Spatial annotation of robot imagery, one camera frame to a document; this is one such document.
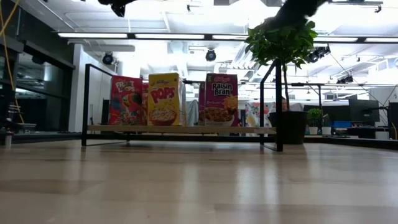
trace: security camera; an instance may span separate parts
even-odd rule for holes
[[[105,56],[102,58],[102,62],[105,65],[112,65],[112,63],[114,62],[113,53],[112,52],[106,52]]]
[[[206,61],[208,62],[212,62],[214,60],[216,60],[216,52],[214,51],[214,49],[208,49],[207,53],[206,53]]]
[[[113,12],[119,17],[124,17],[124,13],[126,12],[126,5],[132,3],[133,1],[136,0],[98,0],[100,4],[106,6],[110,4]]]

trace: bowl of cereal image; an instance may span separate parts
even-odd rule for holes
[[[209,126],[231,126],[234,123],[234,115],[224,108],[206,108],[205,122]]]
[[[176,112],[168,108],[155,109],[149,114],[149,120],[155,126],[170,126],[176,118]]]

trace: black plant pot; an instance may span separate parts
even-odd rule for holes
[[[269,114],[269,120],[272,127],[276,127],[276,113]],[[282,113],[283,132],[277,133],[283,138],[284,144],[303,144],[305,136],[305,127],[307,126],[307,112],[286,111]]]

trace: plant stem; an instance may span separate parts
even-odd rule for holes
[[[289,90],[287,89],[287,75],[286,75],[286,69],[287,69],[286,64],[283,63],[284,80],[285,80],[285,95],[286,95],[287,110],[290,110]]]

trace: red cereal box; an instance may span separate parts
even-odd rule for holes
[[[109,125],[142,125],[142,80],[112,77]]]
[[[199,125],[205,125],[205,83],[199,85]]]
[[[148,83],[143,83],[142,84],[142,123],[143,125],[148,125],[148,90],[149,90],[149,84]]]
[[[238,77],[209,73],[206,76],[206,126],[237,126]]]

